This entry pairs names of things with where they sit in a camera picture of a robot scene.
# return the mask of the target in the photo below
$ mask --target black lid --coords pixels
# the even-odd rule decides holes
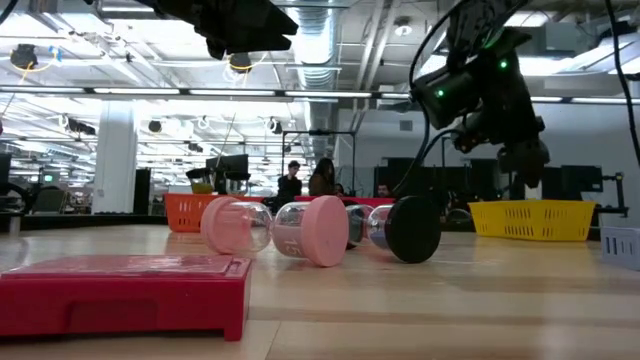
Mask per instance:
[[[427,261],[440,244],[440,214],[428,198],[408,196],[396,202],[384,227],[393,254],[403,262]]]

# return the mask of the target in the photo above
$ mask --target orange basket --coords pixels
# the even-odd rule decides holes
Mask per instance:
[[[227,195],[165,194],[169,229],[173,232],[200,232],[200,218],[215,198]],[[261,202],[262,197],[234,196],[242,201]]]

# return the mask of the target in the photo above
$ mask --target desk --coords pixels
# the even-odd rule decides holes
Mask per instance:
[[[245,337],[99,337],[0,344],[11,360],[640,358],[640,274],[602,265],[598,243],[444,233],[427,263],[373,247],[318,269],[268,247],[256,256]],[[75,254],[203,254],[166,226],[23,232],[0,268]]]

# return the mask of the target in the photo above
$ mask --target ceiling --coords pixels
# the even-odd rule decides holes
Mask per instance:
[[[300,89],[309,86],[301,82],[305,72],[325,71],[332,76],[326,90],[378,90],[383,86],[402,91],[416,48],[426,31],[442,15],[443,11],[438,9],[447,6],[444,1],[413,0],[274,1],[290,14],[296,11],[293,6],[299,4],[328,9],[328,16],[335,19],[335,29],[331,33],[335,36],[330,49],[333,57],[328,63],[305,61],[306,64],[301,64],[302,58],[317,55],[316,52],[326,44],[310,43],[311,40],[318,41],[316,38],[296,36],[292,38],[294,45],[290,51],[250,54],[252,68],[245,76],[231,69],[228,58],[212,59],[204,39],[194,32],[192,25],[179,20],[156,19],[153,12],[136,2],[105,0],[92,8],[80,0],[45,1],[49,6],[56,6],[53,7],[55,10],[44,12],[29,10],[29,2],[21,1],[0,27],[0,84]],[[635,20],[637,1],[614,3],[620,17]],[[593,65],[593,56],[598,56],[595,63],[602,64],[603,58],[611,55],[610,49],[593,46],[596,34],[606,27],[603,11],[602,1],[532,1],[528,8],[509,21],[510,26],[532,29],[556,22],[564,24],[562,26],[569,26],[563,29],[570,29],[571,37],[564,42],[558,41],[559,46],[574,42],[581,46],[574,54],[521,56],[523,73],[533,95],[617,95],[615,76],[608,74],[611,69],[599,71],[600,78],[592,81],[591,86],[583,83],[588,82],[587,77],[576,80],[578,77],[575,76],[576,69],[582,75],[589,72],[588,66],[577,66],[578,61]],[[402,24],[410,28],[409,34],[398,30]],[[544,33],[547,45],[552,42],[552,35],[559,33],[567,32],[547,30]],[[25,72],[10,62],[10,54],[18,44],[36,46],[38,65],[33,71]],[[625,45],[630,47],[625,71],[638,72],[635,67],[640,67],[640,60],[635,60],[635,48],[632,48],[635,40]],[[433,55],[423,57],[423,73],[444,62],[446,54],[434,50]],[[369,61],[365,63],[363,58],[367,53]],[[363,64],[366,71],[361,74]],[[97,137],[72,133],[66,125],[72,119],[99,132],[102,101],[99,96],[0,93],[0,105],[6,108],[2,120],[3,137],[29,140],[3,142],[5,150],[14,153],[14,176],[31,177],[39,168],[45,167],[58,169],[65,181],[75,186],[90,183]],[[141,122],[138,166],[154,169],[154,180],[159,188],[185,184],[184,172],[204,165],[206,158],[248,153],[254,174],[252,180],[264,191],[270,191],[282,161],[281,136],[268,129],[270,121],[279,122],[285,130],[304,131],[317,127],[313,113],[318,104],[305,101],[177,100],[163,96],[135,101]],[[336,121],[351,121],[351,116],[338,118],[334,114],[328,117],[327,127],[335,129],[345,127],[344,124],[338,126]],[[149,131],[152,120],[163,123],[161,133]],[[78,138],[81,141],[70,141]],[[184,139],[200,144],[203,151],[190,151],[182,141]],[[305,164],[301,172],[303,178],[309,176],[317,148],[332,147],[329,140],[312,141],[307,135],[295,139],[290,136],[287,143],[292,148],[285,161],[296,159]]]

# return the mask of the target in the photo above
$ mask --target metal frame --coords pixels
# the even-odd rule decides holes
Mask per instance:
[[[351,190],[356,188],[356,132],[355,131],[283,131],[282,132],[282,165],[280,167],[280,173],[284,175],[284,157],[285,157],[285,143],[287,135],[289,134],[305,134],[309,136],[331,136],[331,135],[349,135],[353,139],[353,146],[351,147]]]

